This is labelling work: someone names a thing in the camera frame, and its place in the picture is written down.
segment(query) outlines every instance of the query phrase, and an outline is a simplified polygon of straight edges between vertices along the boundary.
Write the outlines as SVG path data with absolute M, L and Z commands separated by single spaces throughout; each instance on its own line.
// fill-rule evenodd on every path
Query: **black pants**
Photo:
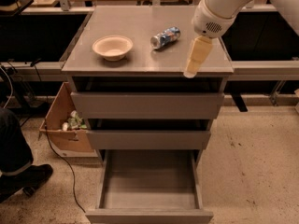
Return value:
M 33 155 L 18 119 L 8 109 L 0 107 L 0 171 L 17 175 L 31 166 Z

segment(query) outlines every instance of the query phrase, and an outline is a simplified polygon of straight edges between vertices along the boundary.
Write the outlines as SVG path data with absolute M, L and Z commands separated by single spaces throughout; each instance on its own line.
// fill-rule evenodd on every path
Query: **concrete floor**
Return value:
M 198 174 L 204 207 L 213 224 L 295 224 L 299 221 L 299 114 L 293 105 L 221 108 L 212 126 Z M 0 223 L 89 223 L 73 197 L 70 168 L 38 140 L 42 119 L 22 130 L 35 164 L 49 163 L 54 174 L 35 196 L 21 191 L 0 204 Z M 97 158 L 67 158 L 76 174 L 76 195 L 85 209 L 95 207 L 101 165 Z

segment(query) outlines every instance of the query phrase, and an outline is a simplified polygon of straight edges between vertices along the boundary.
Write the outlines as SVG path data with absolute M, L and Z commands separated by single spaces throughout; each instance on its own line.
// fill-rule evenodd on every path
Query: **cardboard box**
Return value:
M 62 131 L 63 123 L 76 109 L 70 93 L 69 84 L 63 83 L 39 131 L 47 134 L 49 140 L 60 150 L 94 153 L 85 130 Z
M 299 98 L 299 89 L 297 89 L 297 90 L 295 91 L 295 94 L 296 94 L 297 97 Z M 295 109 L 296 109 L 297 112 L 299 113 L 299 102 L 298 102 L 297 106 L 295 107 Z

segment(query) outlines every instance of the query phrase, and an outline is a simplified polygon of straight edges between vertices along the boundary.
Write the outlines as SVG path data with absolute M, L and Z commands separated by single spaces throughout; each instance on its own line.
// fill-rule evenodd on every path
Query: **white cable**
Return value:
M 12 95 L 13 95 L 13 86 L 12 86 L 11 80 L 10 80 L 10 78 L 9 78 L 9 76 L 8 76 L 8 74 L 7 74 L 7 72 L 6 72 L 4 69 L 2 69 L 1 66 L 0 66 L 0 69 L 1 69 L 1 70 L 3 71 L 3 73 L 7 76 L 7 79 L 8 79 L 9 84 L 10 84 L 10 96 L 9 96 L 9 98 L 8 98 L 8 100 L 7 100 L 7 103 L 4 105 L 4 108 L 6 108 L 6 106 L 8 105 L 8 103 L 9 103 L 9 101 L 10 101 Z

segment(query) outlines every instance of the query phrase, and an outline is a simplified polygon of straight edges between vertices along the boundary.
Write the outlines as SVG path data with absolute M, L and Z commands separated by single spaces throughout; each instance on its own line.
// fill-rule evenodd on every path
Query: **white bowl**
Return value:
M 132 47 L 132 40 L 122 35 L 104 36 L 93 43 L 93 51 L 108 61 L 119 61 Z

